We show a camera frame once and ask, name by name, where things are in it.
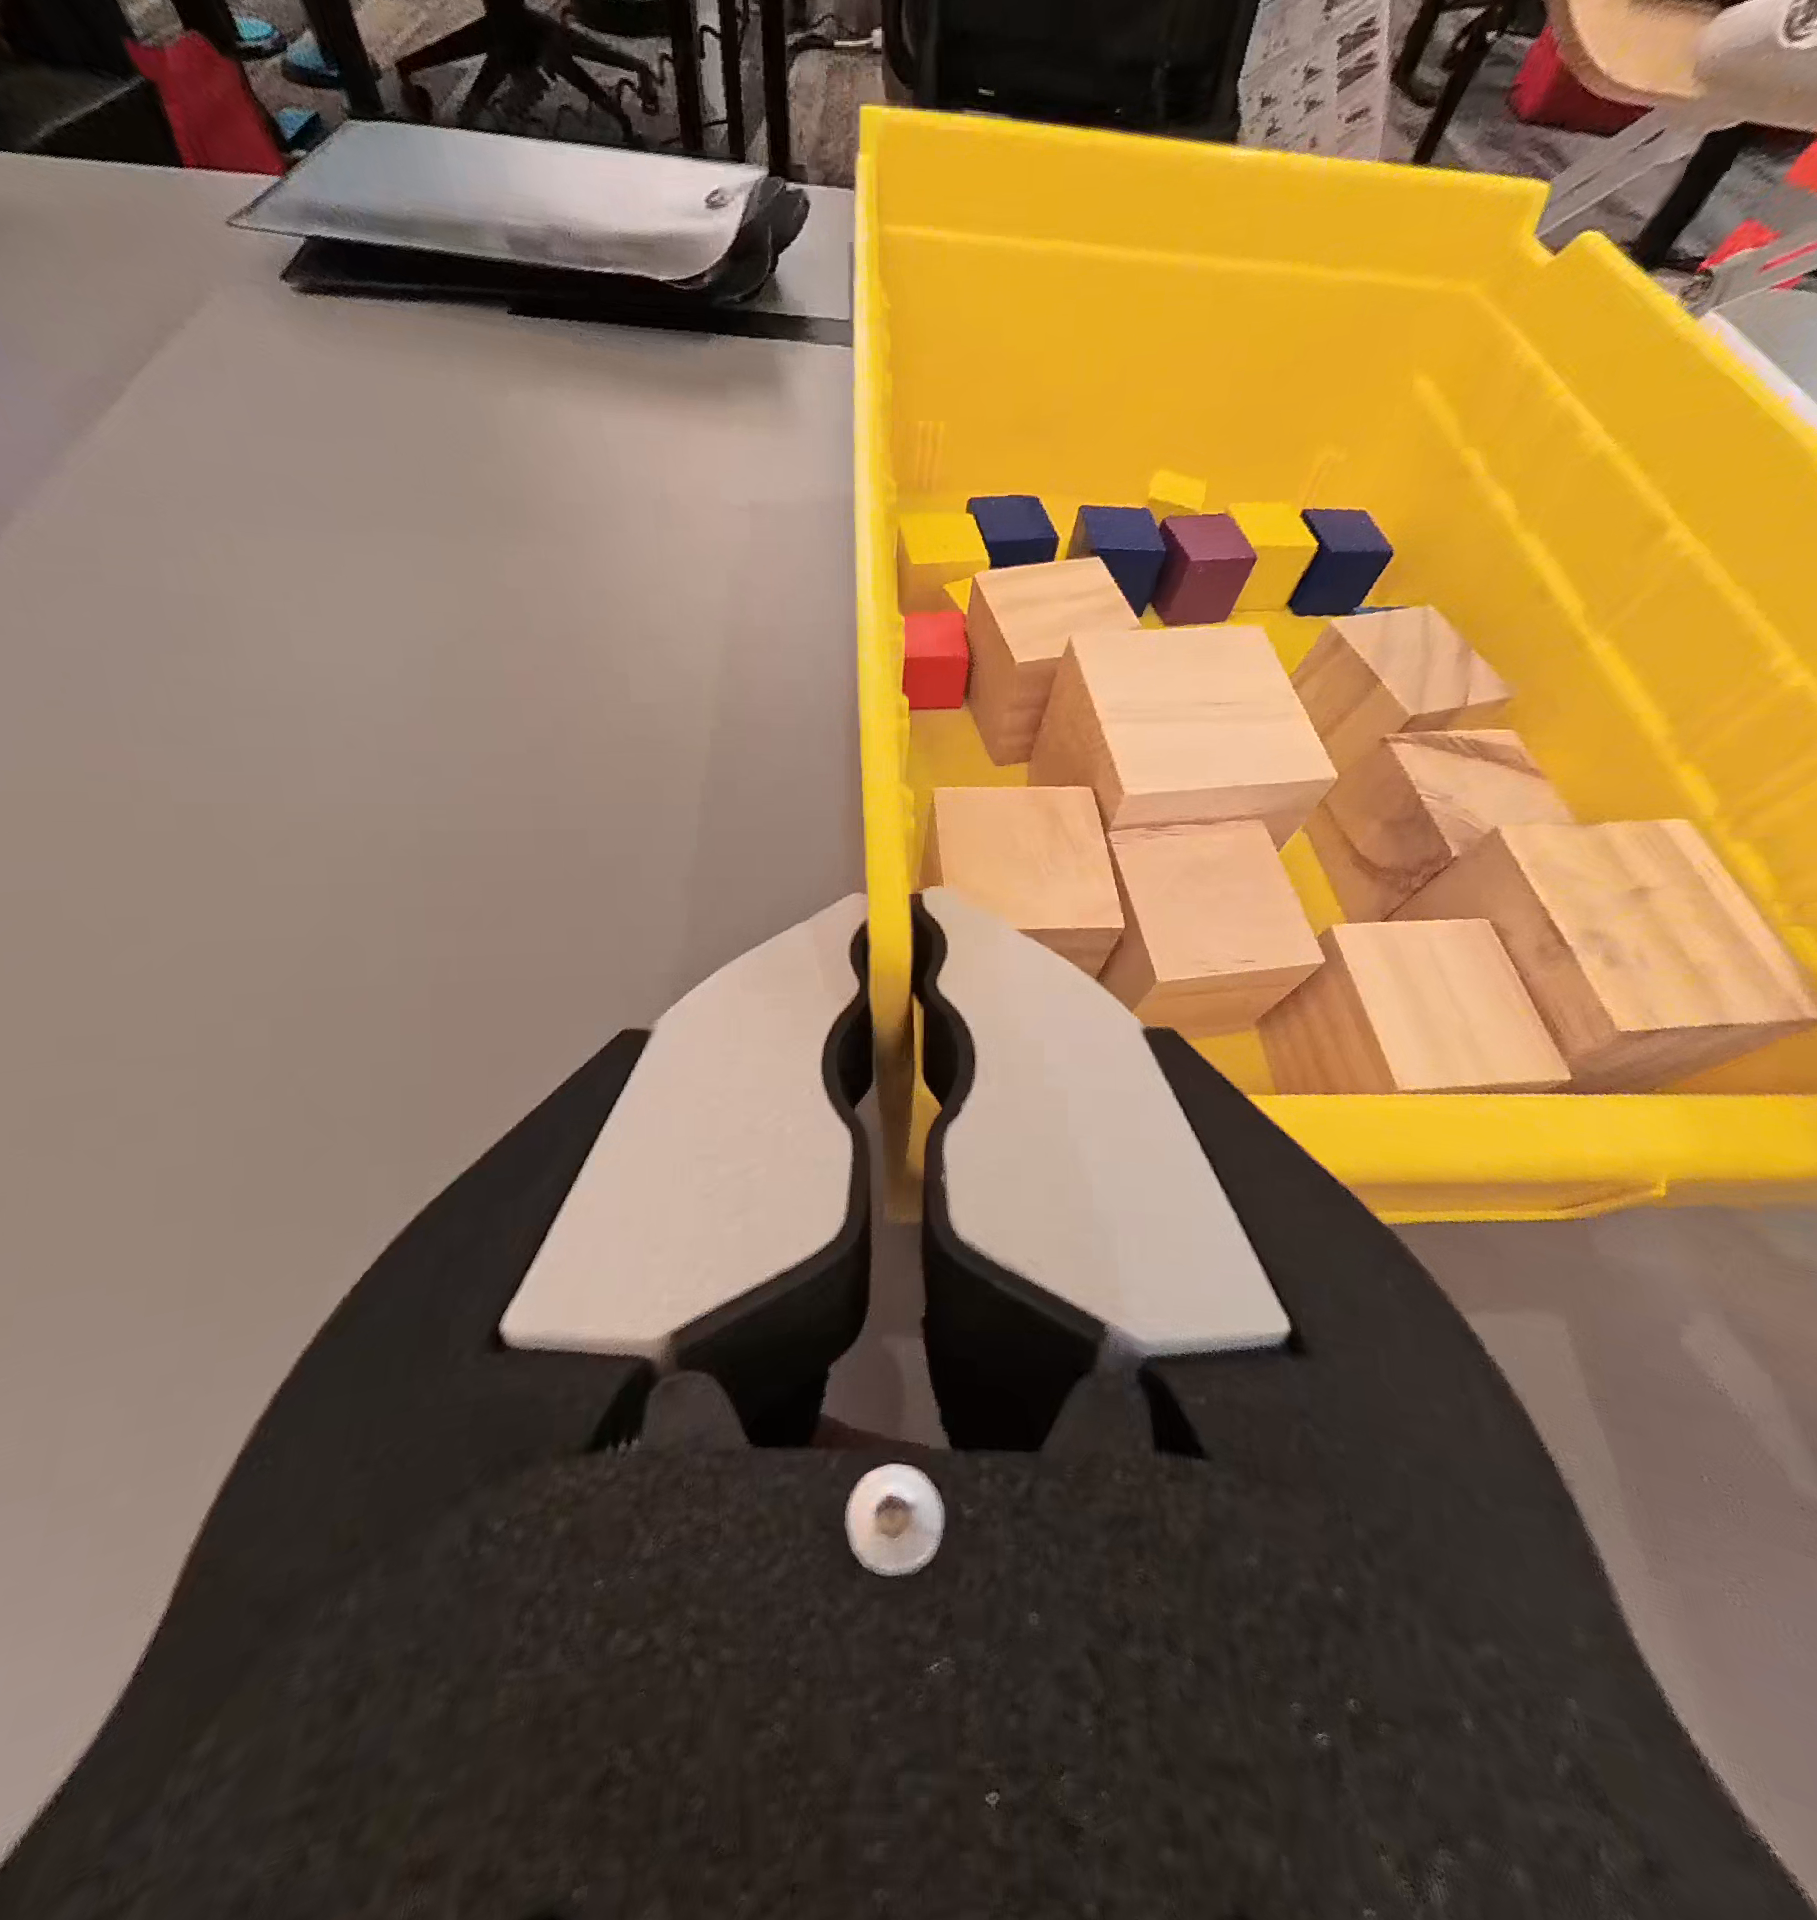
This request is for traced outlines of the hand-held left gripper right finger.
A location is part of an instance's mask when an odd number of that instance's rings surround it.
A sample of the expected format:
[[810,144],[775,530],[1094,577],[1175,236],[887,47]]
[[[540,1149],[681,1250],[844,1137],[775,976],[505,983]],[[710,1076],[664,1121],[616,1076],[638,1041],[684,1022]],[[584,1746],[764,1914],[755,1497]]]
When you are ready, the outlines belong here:
[[1290,1316],[1145,1028],[954,887],[913,902],[923,1357],[954,1453],[1038,1453],[1085,1376],[1280,1354]]

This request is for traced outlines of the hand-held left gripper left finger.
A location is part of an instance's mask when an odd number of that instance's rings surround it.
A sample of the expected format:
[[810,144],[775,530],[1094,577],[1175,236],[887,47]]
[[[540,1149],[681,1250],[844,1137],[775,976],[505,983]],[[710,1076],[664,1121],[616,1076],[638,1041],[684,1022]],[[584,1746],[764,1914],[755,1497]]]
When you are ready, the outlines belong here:
[[871,1296],[866,902],[745,949],[638,1038],[497,1335],[714,1378],[810,1449]]

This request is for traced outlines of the pile of wooden coloured cubes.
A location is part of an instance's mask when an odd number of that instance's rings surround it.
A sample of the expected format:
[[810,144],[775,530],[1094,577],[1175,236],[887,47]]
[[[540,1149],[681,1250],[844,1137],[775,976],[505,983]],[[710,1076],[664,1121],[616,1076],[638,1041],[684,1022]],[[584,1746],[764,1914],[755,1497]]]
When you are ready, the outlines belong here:
[[1360,512],[1187,480],[897,515],[909,882],[1139,1025],[1261,1041],[1280,1092],[1648,1092],[1817,1028],[1817,983],[1708,833],[1589,821],[1510,680]]

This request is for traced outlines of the yellow plastic bin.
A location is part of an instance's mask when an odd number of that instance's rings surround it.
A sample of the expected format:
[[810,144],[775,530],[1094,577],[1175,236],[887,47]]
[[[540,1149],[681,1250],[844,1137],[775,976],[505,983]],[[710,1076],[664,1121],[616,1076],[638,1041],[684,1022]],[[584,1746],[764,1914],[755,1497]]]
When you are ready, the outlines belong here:
[[[1546,183],[864,112],[854,660],[891,1201],[921,1213],[909,887],[933,784],[900,701],[897,512],[972,494],[1371,512],[1595,817],[1691,817],[1817,983],[1817,429]],[[1278,1092],[1387,1221],[1812,1205],[1817,1028],[1656,1092]]]

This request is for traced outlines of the red box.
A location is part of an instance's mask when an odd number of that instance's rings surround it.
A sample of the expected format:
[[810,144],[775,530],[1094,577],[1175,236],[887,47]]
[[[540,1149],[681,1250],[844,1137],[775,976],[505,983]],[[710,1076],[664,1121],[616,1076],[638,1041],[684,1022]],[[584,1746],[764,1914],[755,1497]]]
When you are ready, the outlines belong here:
[[1630,123],[1639,123],[1648,115],[1648,107],[1639,107],[1639,101],[1614,101],[1614,96],[1591,92],[1561,59],[1561,41],[1559,41],[1554,25],[1546,25],[1530,39],[1530,47],[1505,91],[1505,112],[1525,129],[1591,130],[1591,137],[1624,130]]

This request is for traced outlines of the grey flat pad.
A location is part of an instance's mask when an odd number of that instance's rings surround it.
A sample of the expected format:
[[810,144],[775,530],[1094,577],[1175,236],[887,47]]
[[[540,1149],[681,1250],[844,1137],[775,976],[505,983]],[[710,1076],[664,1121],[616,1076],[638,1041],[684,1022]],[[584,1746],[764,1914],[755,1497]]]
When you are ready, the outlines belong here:
[[288,239],[282,281],[524,318],[810,335],[846,289],[796,252],[810,190],[755,160],[347,120],[228,230]]

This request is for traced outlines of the black office chair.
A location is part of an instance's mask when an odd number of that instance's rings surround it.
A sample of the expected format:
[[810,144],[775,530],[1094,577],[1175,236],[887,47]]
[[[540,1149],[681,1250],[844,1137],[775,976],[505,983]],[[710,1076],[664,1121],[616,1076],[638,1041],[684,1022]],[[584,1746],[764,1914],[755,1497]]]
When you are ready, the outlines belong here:
[[1239,140],[1254,0],[887,0],[897,92],[923,112]]
[[547,92],[547,85],[575,91],[585,107],[604,112],[616,129],[616,140],[638,148],[643,137],[621,107],[621,96],[590,74],[609,66],[634,82],[638,107],[650,115],[661,107],[656,66],[631,47],[590,32],[575,13],[543,13],[529,0],[487,0],[474,21],[461,31],[408,47],[394,65],[400,112],[414,123],[432,120],[432,96],[420,85],[429,66],[451,66],[476,59],[474,85],[457,107],[457,129],[474,130],[481,115],[495,107],[502,91],[524,91],[532,101]]

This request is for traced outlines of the picture-printed paper sheet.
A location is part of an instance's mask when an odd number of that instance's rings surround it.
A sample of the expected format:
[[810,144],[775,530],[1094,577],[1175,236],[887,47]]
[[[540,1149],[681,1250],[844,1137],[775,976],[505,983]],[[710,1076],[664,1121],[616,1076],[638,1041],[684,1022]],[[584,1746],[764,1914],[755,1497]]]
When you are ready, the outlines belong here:
[[1235,101],[1245,148],[1380,160],[1392,101],[1392,6],[1261,0]]

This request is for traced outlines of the orange traffic cone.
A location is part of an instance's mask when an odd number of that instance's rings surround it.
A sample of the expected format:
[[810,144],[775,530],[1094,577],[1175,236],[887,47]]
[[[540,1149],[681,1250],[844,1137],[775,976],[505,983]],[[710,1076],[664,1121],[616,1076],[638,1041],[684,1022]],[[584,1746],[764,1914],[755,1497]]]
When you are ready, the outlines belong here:
[[1718,303],[1767,294],[1817,275],[1817,137],[1701,264]]

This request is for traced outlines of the red bag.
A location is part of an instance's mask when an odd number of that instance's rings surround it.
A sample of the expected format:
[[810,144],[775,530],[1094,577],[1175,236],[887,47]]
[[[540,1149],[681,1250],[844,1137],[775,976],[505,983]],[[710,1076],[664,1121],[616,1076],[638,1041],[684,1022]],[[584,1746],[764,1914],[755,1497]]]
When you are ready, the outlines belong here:
[[152,85],[175,155],[185,169],[282,178],[288,157],[273,115],[259,107],[244,65],[205,32],[166,41],[126,39],[133,66]]

